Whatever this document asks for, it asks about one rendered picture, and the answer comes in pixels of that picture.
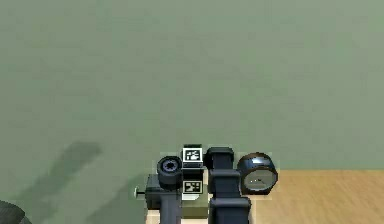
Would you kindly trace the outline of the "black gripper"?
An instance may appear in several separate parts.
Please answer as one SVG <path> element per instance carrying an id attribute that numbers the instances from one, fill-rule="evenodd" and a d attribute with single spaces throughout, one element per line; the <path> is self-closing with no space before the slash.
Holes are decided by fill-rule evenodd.
<path id="1" fill-rule="evenodd" d="M 160 224 L 181 224 L 182 162 L 165 156 L 157 164 L 160 193 Z"/>

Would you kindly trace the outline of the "olive green tissue box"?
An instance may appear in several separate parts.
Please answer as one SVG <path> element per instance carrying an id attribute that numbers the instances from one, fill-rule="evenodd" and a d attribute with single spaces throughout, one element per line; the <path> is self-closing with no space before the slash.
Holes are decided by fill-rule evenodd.
<path id="1" fill-rule="evenodd" d="M 183 219 L 207 219 L 209 213 L 209 195 L 183 194 L 182 218 Z"/>

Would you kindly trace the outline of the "black round alarm clock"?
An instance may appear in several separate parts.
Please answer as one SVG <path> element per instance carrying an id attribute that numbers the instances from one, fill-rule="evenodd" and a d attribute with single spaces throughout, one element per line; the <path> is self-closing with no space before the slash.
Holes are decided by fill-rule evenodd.
<path id="1" fill-rule="evenodd" d="M 242 156 L 237 163 L 240 189 L 243 195 L 268 195 L 278 181 L 278 172 L 265 153 L 255 152 Z"/>

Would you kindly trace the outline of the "black round object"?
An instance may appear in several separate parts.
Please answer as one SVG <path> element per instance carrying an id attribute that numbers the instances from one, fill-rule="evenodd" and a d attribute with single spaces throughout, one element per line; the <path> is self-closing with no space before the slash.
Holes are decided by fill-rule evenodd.
<path id="1" fill-rule="evenodd" d="M 17 205 L 0 200 L 0 224 L 32 224 Z"/>

